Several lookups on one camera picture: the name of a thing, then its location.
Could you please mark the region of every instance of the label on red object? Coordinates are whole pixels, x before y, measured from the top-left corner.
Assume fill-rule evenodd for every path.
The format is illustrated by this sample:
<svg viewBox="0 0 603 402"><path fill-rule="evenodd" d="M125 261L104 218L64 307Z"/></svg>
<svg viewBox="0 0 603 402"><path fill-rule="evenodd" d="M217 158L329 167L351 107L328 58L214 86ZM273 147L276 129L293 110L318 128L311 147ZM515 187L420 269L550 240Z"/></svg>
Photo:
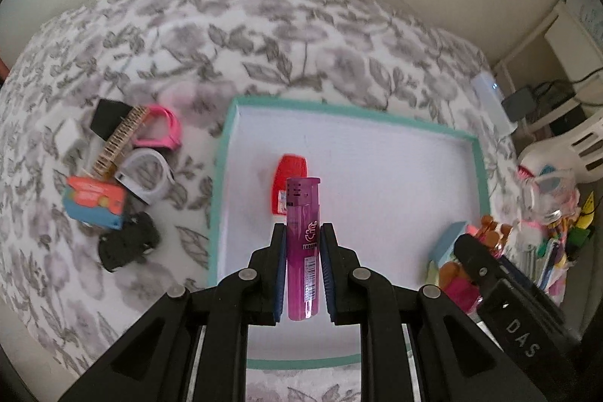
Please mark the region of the label on red object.
<svg viewBox="0 0 603 402"><path fill-rule="evenodd" d="M305 257L304 267L304 302L316 298L316 256Z"/></svg>
<svg viewBox="0 0 603 402"><path fill-rule="evenodd" d="M287 215L287 191L279 190L279 215Z"/></svg>

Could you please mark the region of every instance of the pink wristband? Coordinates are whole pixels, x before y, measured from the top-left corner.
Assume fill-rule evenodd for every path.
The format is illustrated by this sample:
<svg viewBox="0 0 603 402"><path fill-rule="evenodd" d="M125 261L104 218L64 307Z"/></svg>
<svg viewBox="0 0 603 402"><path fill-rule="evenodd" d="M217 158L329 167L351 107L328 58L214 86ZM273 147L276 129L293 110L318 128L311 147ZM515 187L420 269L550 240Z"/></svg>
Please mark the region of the pink wristband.
<svg viewBox="0 0 603 402"><path fill-rule="evenodd" d="M176 118L176 115L159 105L149 106L150 116L158 117L165 116L168 120L168 134L164 138L133 138L132 143L135 147L151 147L151 148L167 148L170 150L176 150L180 145L182 145L182 141L180 140L182 136L182 126L180 126L180 122Z"/></svg>

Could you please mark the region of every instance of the green object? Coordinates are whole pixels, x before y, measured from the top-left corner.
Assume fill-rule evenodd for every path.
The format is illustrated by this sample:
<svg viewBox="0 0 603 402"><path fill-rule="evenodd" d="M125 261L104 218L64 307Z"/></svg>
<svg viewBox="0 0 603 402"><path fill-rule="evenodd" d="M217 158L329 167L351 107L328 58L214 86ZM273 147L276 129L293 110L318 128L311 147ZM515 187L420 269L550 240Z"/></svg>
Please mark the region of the green object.
<svg viewBox="0 0 603 402"><path fill-rule="evenodd" d="M582 247L590 236L590 230L574 227L568 234L568 243L578 248Z"/></svg>
<svg viewBox="0 0 603 402"><path fill-rule="evenodd" d="M484 165L484 156L479 140L475 135L467 132L455 130L436 123L423 122L402 116L394 116L380 111L366 110L358 107L342 107L337 105L327 105L308 101L293 101L291 99L280 99L276 97L264 96L242 96L233 100L228 110L222 137L218 146L218 155L216 158L216 171L213 181L211 227L209 234L209 273L207 275L207 286L214 286L218 283L218 239L220 228L220 216L222 207L222 185L224 181L224 170L226 166L226 157L228 154L228 140L237 116L238 107L265 107L280 108L283 110L309 111L313 113L325 113L331 115L347 116L352 118L372 120L373 122L389 123L390 125L405 125L411 128L434 132L440 135L450 135L471 142L473 151L473 160L475 163L479 207L481 215L490 214L490 199L488 197L488 175ZM326 358L314 360L257 360L248 359L247 368L252 370L309 370L312 368L329 368L342 365L359 363L360 354L351 356L342 356L340 358Z"/></svg>

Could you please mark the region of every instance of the floral bedsheet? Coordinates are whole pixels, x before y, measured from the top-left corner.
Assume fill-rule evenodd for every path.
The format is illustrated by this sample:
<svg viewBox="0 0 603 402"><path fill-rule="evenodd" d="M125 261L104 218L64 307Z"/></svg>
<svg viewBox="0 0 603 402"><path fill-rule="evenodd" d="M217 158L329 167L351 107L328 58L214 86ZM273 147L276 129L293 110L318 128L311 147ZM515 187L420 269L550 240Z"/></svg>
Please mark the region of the floral bedsheet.
<svg viewBox="0 0 603 402"><path fill-rule="evenodd" d="M228 105L242 94L358 105L472 132L493 214L511 222L514 149L470 85L480 70L488 65L471 43L373 0L96 0L67 11L32 37L0 91L0 295L80 374L171 284L205 286L215 152ZM61 206L66 176L86 156L61 161L46 125L73 117L92 138L99 97L156 102L183 123L183 146L170 156L176 184L147 210L163 242L145 264L113 274L99 263L98 232ZM248 379L250 400L359 398L358 367Z"/></svg>

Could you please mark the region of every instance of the screw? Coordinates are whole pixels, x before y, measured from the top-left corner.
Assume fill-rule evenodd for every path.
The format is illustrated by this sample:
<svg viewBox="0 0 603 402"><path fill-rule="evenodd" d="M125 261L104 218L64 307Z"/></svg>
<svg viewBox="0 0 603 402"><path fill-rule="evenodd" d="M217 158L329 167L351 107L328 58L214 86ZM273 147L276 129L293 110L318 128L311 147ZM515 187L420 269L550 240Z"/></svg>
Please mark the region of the screw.
<svg viewBox="0 0 603 402"><path fill-rule="evenodd" d="M181 284L174 284L166 292L170 298L180 298L186 293L186 288Z"/></svg>
<svg viewBox="0 0 603 402"><path fill-rule="evenodd" d="M245 269L241 269L239 271L239 278L243 281L251 281L254 280L257 276L257 271L252 267L246 267Z"/></svg>
<svg viewBox="0 0 603 402"><path fill-rule="evenodd" d="M365 267L357 267L352 271L352 276L357 280L367 280L371 277L371 272Z"/></svg>
<svg viewBox="0 0 603 402"><path fill-rule="evenodd" d="M436 287L435 284L429 284L423 287L423 294L427 298L438 298L440 293L440 289Z"/></svg>

